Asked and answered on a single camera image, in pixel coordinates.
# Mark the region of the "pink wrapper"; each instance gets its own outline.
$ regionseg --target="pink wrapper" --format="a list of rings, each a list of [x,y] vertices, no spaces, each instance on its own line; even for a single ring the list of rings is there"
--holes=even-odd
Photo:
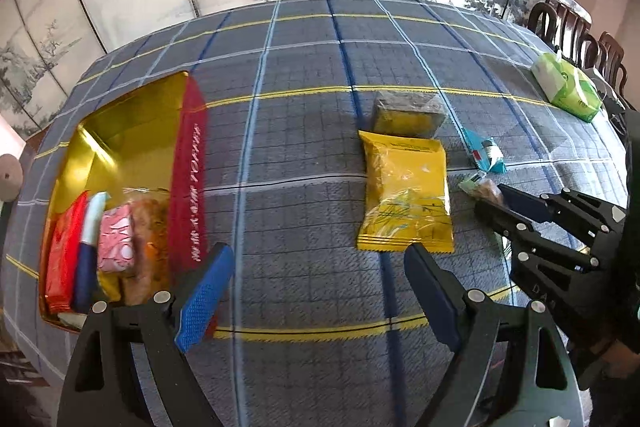
[[[123,272],[133,268],[133,227],[131,207],[123,204],[102,215],[98,242],[98,269]]]

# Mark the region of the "yellow wrapper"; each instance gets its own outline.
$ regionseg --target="yellow wrapper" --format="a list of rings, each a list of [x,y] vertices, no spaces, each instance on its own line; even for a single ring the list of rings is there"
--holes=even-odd
[[[360,131],[367,159],[367,201],[358,249],[403,251],[422,243],[453,252],[447,159],[439,140]]]

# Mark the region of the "tablecloth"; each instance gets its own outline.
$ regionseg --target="tablecloth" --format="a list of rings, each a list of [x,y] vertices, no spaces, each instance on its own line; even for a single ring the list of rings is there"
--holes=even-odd
[[[75,335],[38,316],[47,203],[76,124],[128,90],[179,70],[209,107],[209,242],[236,253],[213,339],[188,360],[225,425],[410,426],[450,353],[438,344],[401,253],[355,249],[364,212],[359,128],[380,90],[437,92],[451,115],[447,152],[455,253],[437,255],[467,288],[523,305],[495,235],[457,189],[473,166],[460,127],[492,136],[537,194],[563,186],[626,205],[624,149],[604,114],[592,124],[550,106],[529,71],[548,48],[524,28],[415,0],[282,0],[212,14],[99,59],[50,126],[15,205],[1,288],[8,330],[52,385]],[[555,226],[543,235],[578,247]],[[168,425],[142,349],[155,422]]]

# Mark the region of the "box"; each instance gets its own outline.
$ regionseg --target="box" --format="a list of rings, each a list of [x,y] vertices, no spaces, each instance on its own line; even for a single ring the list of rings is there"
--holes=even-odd
[[[206,105],[196,82],[184,71],[128,92],[78,124],[60,164],[40,247],[38,305],[45,322],[75,331],[49,314],[45,288],[56,218],[84,190],[90,195],[108,191],[112,208],[125,202],[125,187],[169,189],[172,274],[204,259],[206,132]]]

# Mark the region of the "red snack package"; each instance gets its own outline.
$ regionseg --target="red snack package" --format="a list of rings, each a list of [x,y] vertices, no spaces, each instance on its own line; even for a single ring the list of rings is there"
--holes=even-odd
[[[87,191],[80,194],[76,201],[60,214],[53,230],[45,290],[45,300],[52,314],[71,311],[87,196]]]

